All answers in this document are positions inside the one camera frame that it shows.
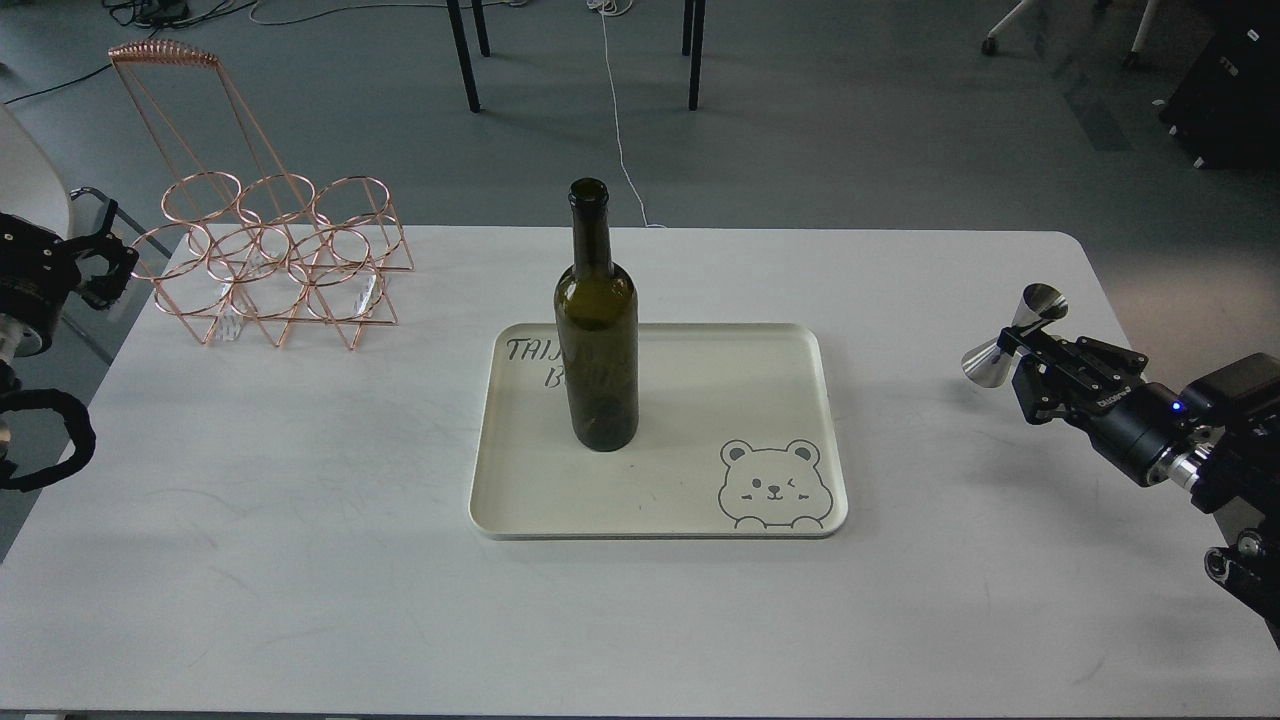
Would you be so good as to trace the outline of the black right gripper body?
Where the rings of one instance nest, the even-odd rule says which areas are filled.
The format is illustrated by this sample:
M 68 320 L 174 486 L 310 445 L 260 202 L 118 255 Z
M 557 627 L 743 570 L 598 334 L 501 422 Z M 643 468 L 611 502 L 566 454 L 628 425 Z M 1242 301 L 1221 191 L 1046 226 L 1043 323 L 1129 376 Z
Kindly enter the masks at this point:
M 1088 383 L 1073 389 L 1070 424 L 1139 487 L 1165 482 L 1179 464 L 1206 455 L 1210 446 L 1189 406 L 1160 383 Z

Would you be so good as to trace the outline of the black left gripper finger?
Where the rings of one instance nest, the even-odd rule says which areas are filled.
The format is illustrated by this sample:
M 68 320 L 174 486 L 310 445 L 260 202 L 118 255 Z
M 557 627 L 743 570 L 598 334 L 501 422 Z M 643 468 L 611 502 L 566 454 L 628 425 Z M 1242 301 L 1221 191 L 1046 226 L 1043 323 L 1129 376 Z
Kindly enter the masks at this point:
M 77 265 L 91 265 L 76 292 L 95 311 L 110 309 L 122 297 L 140 260 L 140 252 L 111 229 L 69 240 L 68 252 Z

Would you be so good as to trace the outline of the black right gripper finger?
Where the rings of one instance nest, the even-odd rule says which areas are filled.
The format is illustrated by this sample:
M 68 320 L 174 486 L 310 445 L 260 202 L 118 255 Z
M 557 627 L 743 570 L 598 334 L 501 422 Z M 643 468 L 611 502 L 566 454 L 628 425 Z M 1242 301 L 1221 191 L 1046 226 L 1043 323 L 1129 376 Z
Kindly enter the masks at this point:
M 1125 347 L 1080 336 L 1071 341 L 1048 333 L 1039 322 L 1039 382 L 1043 396 L 1124 395 L 1147 383 L 1148 359 Z
M 1078 406 L 1080 396 L 1043 396 L 1041 393 L 1043 389 L 1039 383 L 1041 342 L 1043 340 L 1041 331 L 1033 331 L 1019 341 L 1020 347 L 1009 377 L 1023 416 L 1032 425 L 1043 425 L 1061 419 L 1071 427 L 1082 427 L 1085 423 L 1085 414 Z

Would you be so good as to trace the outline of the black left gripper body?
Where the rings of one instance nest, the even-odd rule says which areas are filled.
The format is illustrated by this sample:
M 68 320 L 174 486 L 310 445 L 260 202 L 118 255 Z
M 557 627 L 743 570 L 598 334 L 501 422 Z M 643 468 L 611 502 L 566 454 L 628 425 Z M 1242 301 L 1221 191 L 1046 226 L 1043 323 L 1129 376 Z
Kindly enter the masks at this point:
M 81 282 L 61 238 L 26 219 L 1 214 L 3 355 L 32 356 L 52 345 L 68 295 Z

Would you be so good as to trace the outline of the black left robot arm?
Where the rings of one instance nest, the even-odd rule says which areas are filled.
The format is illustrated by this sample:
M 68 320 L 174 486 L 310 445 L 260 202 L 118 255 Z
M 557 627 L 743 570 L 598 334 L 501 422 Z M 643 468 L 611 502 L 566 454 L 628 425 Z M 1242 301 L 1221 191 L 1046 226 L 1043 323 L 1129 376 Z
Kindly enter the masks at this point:
M 15 365 L 52 347 L 65 305 L 104 313 L 140 260 L 115 232 L 109 202 L 96 228 L 64 238 L 15 214 L 1 217 L 3 488 L 42 489 L 83 470 L 96 433 L 86 404 L 64 389 L 26 386 Z

